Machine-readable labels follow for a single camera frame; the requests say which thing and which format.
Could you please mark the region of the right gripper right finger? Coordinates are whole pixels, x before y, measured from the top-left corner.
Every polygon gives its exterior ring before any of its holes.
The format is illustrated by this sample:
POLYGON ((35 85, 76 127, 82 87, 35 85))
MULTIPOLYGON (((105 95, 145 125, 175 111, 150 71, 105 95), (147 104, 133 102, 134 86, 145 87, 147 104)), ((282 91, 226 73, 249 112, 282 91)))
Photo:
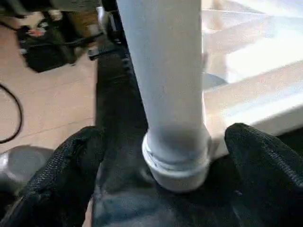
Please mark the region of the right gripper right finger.
POLYGON ((224 140, 253 210, 267 227, 303 225, 303 158, 275 136, 243 123, 224 140))

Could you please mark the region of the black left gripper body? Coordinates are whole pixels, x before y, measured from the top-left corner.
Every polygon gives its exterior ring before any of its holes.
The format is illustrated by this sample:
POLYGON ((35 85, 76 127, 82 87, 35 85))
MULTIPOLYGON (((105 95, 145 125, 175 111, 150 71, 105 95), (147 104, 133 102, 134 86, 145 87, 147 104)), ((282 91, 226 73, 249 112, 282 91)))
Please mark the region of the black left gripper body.
POLYGON ((89 49, 89 59, 91 61, 94 61, 97 58, 101 56, 105 56, 107 54, 118 54, 122 60, 124 61, 129 60, 129 54, 121 46, 113 46, 107 49, 101 47, 89 49))

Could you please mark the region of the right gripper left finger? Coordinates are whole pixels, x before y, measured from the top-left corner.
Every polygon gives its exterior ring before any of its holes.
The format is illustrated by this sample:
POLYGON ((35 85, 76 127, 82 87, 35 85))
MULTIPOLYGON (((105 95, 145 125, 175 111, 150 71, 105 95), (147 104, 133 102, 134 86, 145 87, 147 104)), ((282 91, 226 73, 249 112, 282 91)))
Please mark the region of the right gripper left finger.
POLYGON ((19 192, 2 227, 81 227, 104 159, 103 131, 84 127, 67 138, 19 192))

